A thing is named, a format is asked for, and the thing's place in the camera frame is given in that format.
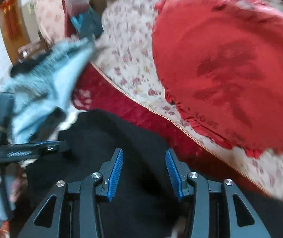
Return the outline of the red heart-shaped pillow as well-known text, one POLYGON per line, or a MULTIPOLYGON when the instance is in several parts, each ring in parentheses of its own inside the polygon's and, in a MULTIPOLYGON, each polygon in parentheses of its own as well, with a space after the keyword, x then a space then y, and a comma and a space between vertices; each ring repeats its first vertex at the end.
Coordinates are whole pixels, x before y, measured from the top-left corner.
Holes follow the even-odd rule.
POLYGON ((153 59, 181 117, 251 157, 283 153, 283 14, 260 0, 159 0, 153 59))

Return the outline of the light blue towel clothes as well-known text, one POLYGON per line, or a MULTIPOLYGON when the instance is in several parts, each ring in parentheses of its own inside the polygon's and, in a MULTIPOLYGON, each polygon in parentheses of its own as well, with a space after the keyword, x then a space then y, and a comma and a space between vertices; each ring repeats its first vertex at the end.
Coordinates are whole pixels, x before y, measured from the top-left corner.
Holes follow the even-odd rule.
POLYGON ((14 67, 15 73, 4 85, 4 92, 14 94, 11 140, 26 143, 40 124, 56 109, 67 113, 71 94, 85 66, 95 51, 95 42, 66 39, 50 52, 14 67))

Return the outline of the red white patterned blanket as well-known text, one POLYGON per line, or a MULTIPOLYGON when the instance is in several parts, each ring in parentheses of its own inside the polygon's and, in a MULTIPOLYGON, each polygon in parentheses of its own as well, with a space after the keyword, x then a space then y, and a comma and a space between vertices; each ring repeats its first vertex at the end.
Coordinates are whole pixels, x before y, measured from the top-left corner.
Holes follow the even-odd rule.
POLYGON ((259 184, 205 150, 181 128, 163 116, 131 100, 115 88, 92 64, 82 71, 72 94, 73 105, 79 110, 101 109, 125 121, 162 136, 174 149, 178 159, 191 169, 215 180, 230 178, 241 188, 267 195, 259 184))

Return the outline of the black pants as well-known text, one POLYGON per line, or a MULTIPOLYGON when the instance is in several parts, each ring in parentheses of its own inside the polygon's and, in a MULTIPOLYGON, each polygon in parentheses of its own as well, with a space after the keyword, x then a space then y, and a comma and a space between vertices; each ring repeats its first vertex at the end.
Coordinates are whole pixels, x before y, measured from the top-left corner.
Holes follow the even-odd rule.
MULTIPOLYGON (((81 181, 124 152, 117 191, 101 202, 103 237, 186 237, 189 203, 173 191, 165 162, 170 149, 161 136, 102 110, 81 113, 71 128, 58 133, 66 152, 44 156, 26 167, 28 201, 19 203, 10 235, 19 237, 36 207, 58 181, 81 181)), ((283 202, 241 190, 270 237, 283 237, 283 202)))

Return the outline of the floral beige quilt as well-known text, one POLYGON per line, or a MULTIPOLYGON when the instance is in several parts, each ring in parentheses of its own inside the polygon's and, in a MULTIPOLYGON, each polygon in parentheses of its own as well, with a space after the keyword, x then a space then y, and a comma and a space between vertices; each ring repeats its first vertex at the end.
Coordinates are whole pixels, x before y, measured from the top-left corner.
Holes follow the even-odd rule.
MULTIPOLYGON (((174 105, 168 104, 152 57, 152 25, 158 0, 116 0, 102 15, 104 33, 97 41, 97 71, 129 101, 152 116, 171 124, 189 144, 181 149, 191 162, 216 160, 262 192, 283 200, 283 155, 265 151, 260 158, 247 157, 240 148, 225 149, 196 133, 174 105)), ((269 4, 283 12, 281 0, 269 4)))

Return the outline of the teal blue bag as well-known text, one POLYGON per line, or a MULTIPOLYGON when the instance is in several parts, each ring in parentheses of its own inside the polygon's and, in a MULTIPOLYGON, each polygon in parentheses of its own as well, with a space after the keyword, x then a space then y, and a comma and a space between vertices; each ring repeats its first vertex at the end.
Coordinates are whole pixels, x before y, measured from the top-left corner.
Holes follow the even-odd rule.
POLYGON ((81 39, 97 39, 104 32, 101 16, 92 7, 77 16, 72 16, 71 22, 81 39))

